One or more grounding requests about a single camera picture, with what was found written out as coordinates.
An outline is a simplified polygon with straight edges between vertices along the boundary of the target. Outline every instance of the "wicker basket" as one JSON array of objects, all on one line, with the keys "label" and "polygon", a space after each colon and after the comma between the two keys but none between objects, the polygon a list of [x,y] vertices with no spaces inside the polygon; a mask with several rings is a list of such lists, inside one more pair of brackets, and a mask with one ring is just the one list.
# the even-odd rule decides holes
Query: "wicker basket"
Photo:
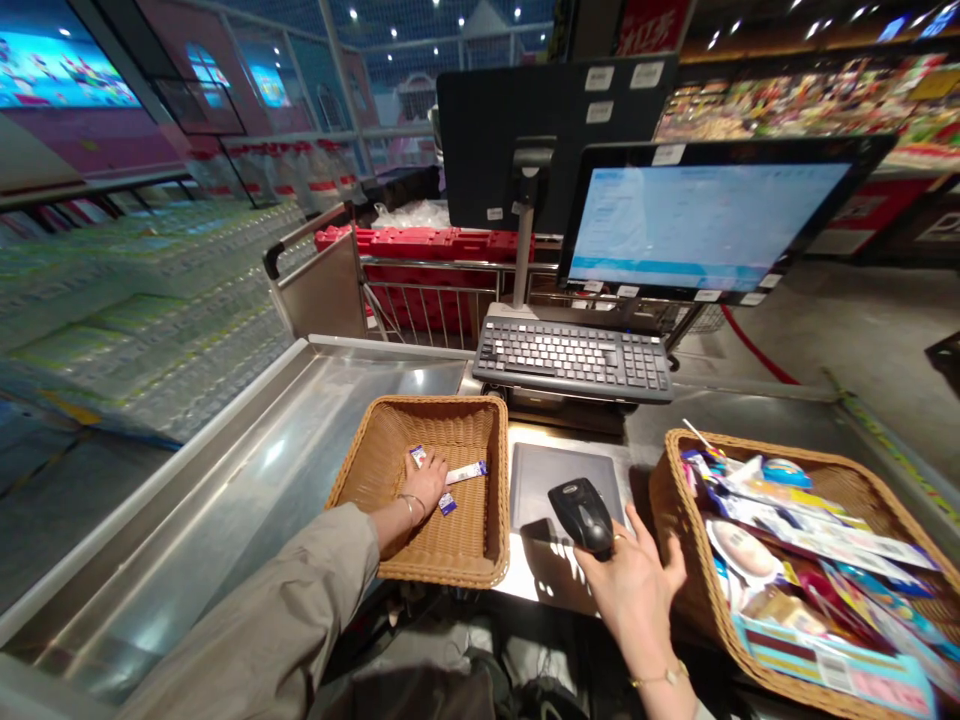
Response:
[{"label": "wicker basket", "polygon": [[[736,460],[746,461],[756,455],[793,460],[813,480],[816,494],[840,503],[851,515],[862,517],[875,532],[926,550],[944,572],[911,569],[912,574],[932,585],[937,594],[937,599],[918,600],[914,606],[936,623],[951,642],[960,642],[960,574],[876,475],[837,455],[725,435],[705,434],[705,437]],[[702,447],[693,433],[671,430],[667,433],[666,451],[650,477],[650,504],[660,544],[664,545],[670,530],[675,531],[687,565],[687,582],[674,601],[678,615],[723,647],[747,675],[768,690],[841,717],[864,720],[905,717],[852,695],[766,668],[740,643],[717,580],[703,518],[684,479],[680,454]],[[949,705],[944,694],[937,691],[937,697],[941,703],[948,704],[949,710],[945,714],[957,711],[956,707]]]},{"label": "wicker basket", "polygon": [[491,588],[507,569],[510,497],[507,406],[492,397],[386,396],[367,409],[337,476],[327,508],[356,503],[364,512],[397,497],[404,454],[424,445],[450,469],[478,460],[488,475],[451,485],[457,509],[434,512],[410,542],[380,563],[381,578]]}]

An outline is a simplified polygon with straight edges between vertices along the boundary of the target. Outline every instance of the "black keyboard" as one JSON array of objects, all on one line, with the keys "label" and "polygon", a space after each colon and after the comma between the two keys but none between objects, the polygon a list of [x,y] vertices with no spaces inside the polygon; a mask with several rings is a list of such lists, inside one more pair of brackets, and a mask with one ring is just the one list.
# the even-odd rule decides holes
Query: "black keyboard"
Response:
[{"label": "black keyboard", "polygon": [[659,338],[539,320],[487,317],[473,376],[601,400],[673,400]]}]

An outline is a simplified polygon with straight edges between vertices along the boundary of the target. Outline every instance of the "checkout counter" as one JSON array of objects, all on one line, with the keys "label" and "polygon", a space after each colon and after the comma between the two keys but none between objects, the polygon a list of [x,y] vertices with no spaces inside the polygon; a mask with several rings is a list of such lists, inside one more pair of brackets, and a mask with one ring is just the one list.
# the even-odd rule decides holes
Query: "checkout counter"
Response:
[{"label": "checkout counter", "polygon": [[[0,689],[64,716],[109,717],[219,600],[321,512],[367,406],[386,394],[475,394],[474,353],[335,336],[273,365],[0,618]],[[955,530],[830,391],[677,375],[622,437],[511,422],[517,442],[612,458],[621,502],[646,505],[667,430],[837,453],[883,478],[957,562]],[[569,547],[511,535],[497,591],[593,614]]]}]

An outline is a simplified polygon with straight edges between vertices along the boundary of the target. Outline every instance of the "gold bracelet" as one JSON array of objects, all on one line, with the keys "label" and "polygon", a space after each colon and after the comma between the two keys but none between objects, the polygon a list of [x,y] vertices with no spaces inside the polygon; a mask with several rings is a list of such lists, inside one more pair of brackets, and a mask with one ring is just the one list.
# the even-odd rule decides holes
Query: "gold bracelet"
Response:
[{"label": "gold bracelet", "polygon": [[690,673],[687,672],[687,666],[683,664],[683,660],[677,660],[677,662],[680,663],[680,669],[677,672],[674,672],[673,670],[667,670],[663,677],[656,678],[630,678],[630,684],[635,688],[642,688],[644,685],[649,683],[666,680],[671,685],[676,685],[677,680],[680,679],[681,675],[684,677],[690,677]]},{"label": "gold bracelet", "polygon": [[421,500],[420,498],[418,498],[416,495],[411,495],[410,493],[400,493],[399,495],[397,495],[397,497],[402,497],[404,500],[407,501],[407,507],[410,508],[410,519],[411,519],[411,520],[413,520],[413,505],[410,504],[410,498],[413,498],[413,499],[416,500],[418,503],[420,503],[420,507],[421,507],[421,509],[423,510],[423,518],[422,518],[422,519],[423,519],[423,520],[426,520],[426,518],[427,518],[427,506],[423,504],[423,500]]}]

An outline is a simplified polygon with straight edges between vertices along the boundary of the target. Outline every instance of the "basket of snacks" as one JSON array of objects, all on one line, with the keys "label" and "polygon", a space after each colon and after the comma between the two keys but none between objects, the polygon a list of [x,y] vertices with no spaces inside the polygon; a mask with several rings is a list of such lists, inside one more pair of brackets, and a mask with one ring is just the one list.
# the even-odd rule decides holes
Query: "basket of snacks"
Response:
[{"label": "basket of snacks", "polygon": [[960,574],[865,467],[671,430],[650,502],[686,560],[675,611],[758,684],[849,718],[960,711]]},{"label": "basket of snacks", "polygon": [[353,502],[364,512],[397,497],[404,454],[423,447],[450,467],[439,511],[380,563],[379,577],[491,588],[507,568],[510,497],[507,406],[493,397],[385,396],[367,408],[327,508]]}]

